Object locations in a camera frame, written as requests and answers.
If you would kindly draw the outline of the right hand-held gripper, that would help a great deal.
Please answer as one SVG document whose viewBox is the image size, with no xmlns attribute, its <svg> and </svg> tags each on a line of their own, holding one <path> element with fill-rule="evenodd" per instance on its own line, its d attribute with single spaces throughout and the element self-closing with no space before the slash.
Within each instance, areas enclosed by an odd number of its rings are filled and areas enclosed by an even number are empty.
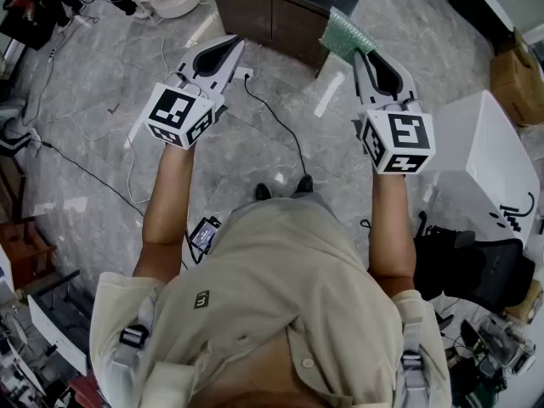
<svg viewBox="0 0 544 408">
<path fill-rule="evenodd" d="M 375 172 L 421 173 L 436 153 L 434 124 L 422 111 L 411 74 L 388 54 L 356 49 L 354 82 L 361 103 L 360 140 Z"/>
</svg>

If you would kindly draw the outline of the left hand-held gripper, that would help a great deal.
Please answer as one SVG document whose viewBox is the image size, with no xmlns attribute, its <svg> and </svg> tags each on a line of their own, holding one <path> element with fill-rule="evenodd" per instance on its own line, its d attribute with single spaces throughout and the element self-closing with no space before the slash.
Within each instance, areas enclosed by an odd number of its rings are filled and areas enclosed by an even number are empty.
<svg viewBox="0 0 544 408">
<path fill-rule="evenodd" d="M 139 119 L 156 139 L 188 150 L 213 125 L 224 106 L 224 90 L 241 60 L 245 40 L 226 35 L 198 43 L 178 71 L 155 85 Z"/>
</svg>

